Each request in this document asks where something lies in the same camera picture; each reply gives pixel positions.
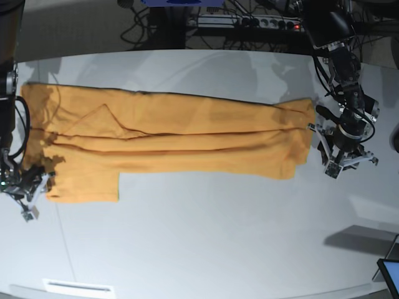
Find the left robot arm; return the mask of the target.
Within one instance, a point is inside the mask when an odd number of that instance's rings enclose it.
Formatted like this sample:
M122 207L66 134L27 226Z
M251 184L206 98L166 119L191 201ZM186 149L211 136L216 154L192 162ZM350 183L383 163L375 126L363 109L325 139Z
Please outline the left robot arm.
M313 127L320 140L324 173L337 178L345 170L357 169L361 162L378 164L378 158L365 150L364 144L376 133L380 110L359 82L361 62L349 46L356 36L351 15L338 1L297 1L296 9L313 48L327 51L328 71L313 56L315 71L327 95L340 107L339 116L325 106L315 108L325 120L334 123L329 128Z

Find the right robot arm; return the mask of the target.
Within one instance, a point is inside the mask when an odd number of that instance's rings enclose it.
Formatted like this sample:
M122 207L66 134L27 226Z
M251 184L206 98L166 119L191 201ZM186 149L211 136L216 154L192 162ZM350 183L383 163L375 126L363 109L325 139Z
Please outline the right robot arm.
M47 190L48 182L55 173L48 173L44 167L36 165L23 169L22 163L16 162L18 156L24 158L26 153L31 124L27 102L16 95L16 48L24 6L23 0L1 1L1 192L14 200L21 209L21 215L28 222L37 217L35 203ZM21 114L16 102L20 102L25 110L25 117L21 118L24 139L21 147L11 154L15 116Z

